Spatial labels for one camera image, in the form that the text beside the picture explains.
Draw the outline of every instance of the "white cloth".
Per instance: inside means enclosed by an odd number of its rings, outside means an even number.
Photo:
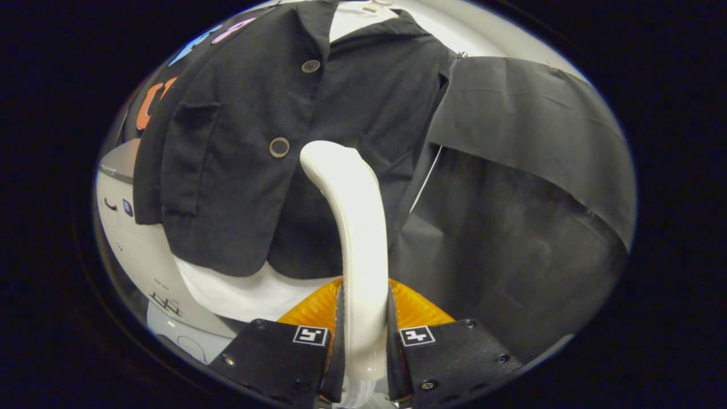
[[[292,279],[266,261],[250,277],[230,277],[174,257],[187,289],[198,303],[217,315],[250,322],[276,321],[300,301],[339,278]]]

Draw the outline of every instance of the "black jacket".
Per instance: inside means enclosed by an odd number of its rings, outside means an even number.
[[[358,149],[390,225],[455,55],[403,11],[330,44],[336,7],[268,10],[198,53],[164,94],[142,134],[134,204],[138,223],[163,223],[175,255],[233,276],[266,259],[290,277],[340,274],[335,220],[299,163],[312,140]],[[320,67],[305,72],[311,60]],[[283,158],[270,153],[279,137]]]

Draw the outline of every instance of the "curved white handle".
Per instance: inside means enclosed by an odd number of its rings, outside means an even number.
[[[324,140],[300,152],[333,210],[343,253],[345,374],[376,381],[386,369],[386,221],[374,171],[353,148]]]

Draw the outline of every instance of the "gray fabric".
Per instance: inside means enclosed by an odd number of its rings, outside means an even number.
[[[627,260],[597,215],[535,175],[443,148],[389,272],[528,362],[599,310]]]
[[[546,65],[457,60],[430,141],[524,170],[569,192],[630,248],[636,219],[628,144],[593,86]]]

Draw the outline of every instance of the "white appliance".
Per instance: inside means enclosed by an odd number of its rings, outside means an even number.
[[[101,225],[113,254],[133,283],[165,315],[202,331],[234,338],[236,332],[190,294],[161,224],[144,226],[134,220],[132,181],[139,142],[131,140],[106,154],[96,176]]]

